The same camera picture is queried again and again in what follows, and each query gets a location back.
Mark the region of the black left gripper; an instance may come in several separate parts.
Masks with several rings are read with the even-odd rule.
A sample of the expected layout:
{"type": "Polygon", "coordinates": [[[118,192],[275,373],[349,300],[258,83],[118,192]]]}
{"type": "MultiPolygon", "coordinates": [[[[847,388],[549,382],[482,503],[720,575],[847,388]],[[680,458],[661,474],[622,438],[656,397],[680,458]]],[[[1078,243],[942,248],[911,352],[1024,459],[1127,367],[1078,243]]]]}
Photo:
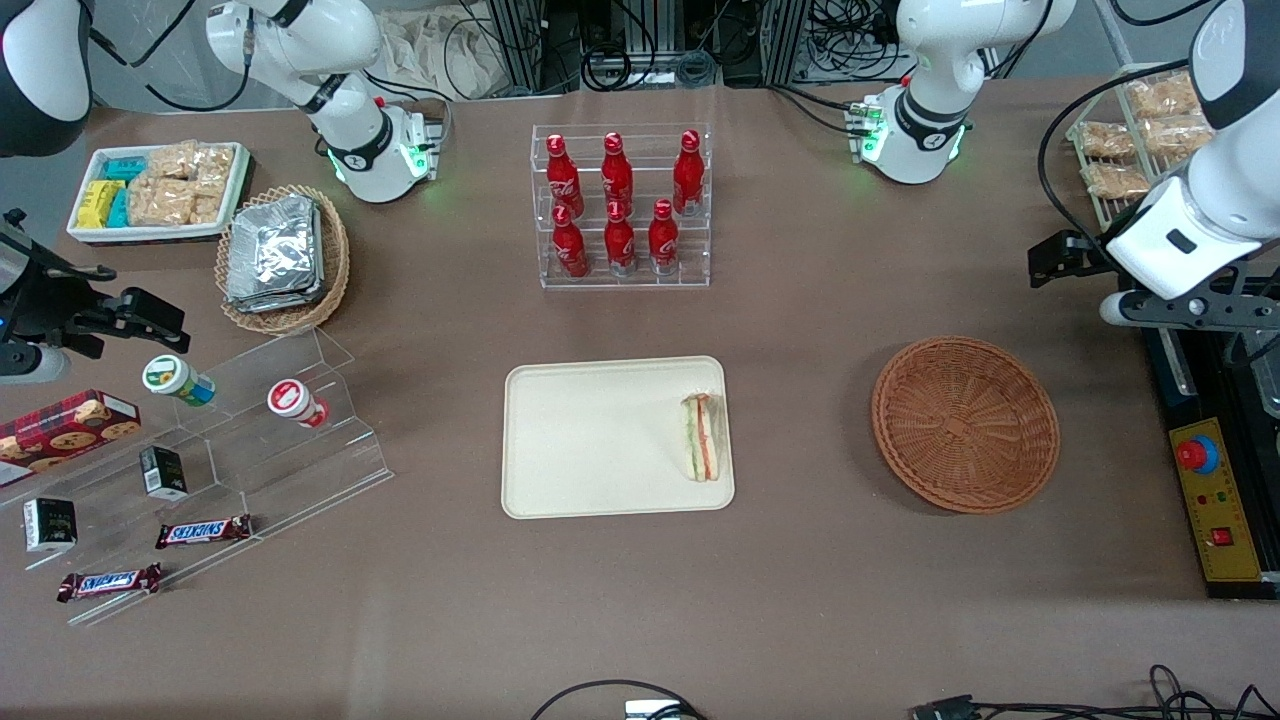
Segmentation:
{"type": "MultiPolygon", "coordinates": [[[[1073,269],[1112,269],[1096,238],[1078,231],[1059,232],[1060,246],[1028,250],[1033,290],[1070,275],[1073,269]]],[[[1231,263],[1175,299],[1151,290],[1120,297],[1120,318],[1138,327],[1187,331],[1277,331],[1279,270],[1256,275],[1249,263],[1231,263]]]]}

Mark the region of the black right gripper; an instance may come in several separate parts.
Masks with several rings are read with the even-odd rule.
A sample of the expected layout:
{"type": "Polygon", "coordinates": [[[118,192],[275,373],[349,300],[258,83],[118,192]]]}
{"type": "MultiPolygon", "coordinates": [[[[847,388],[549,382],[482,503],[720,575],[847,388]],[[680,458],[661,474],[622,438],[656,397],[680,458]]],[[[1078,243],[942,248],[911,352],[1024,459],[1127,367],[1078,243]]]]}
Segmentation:
{"type": "Polygon", "coordinates": [[[104,341],[91,331],[73,328],[79,314],[99,310],[99,333],[148,340],[175,354],[189,351],[182,309],[140,287],[108,297],[93,283],[114,281],[115,270],[72,265],[26,233],[26,218],[19,208],[3,214],[3,277],[8,279],[3,288],[4,346],[44,345],[100,359],[104,341]]]}

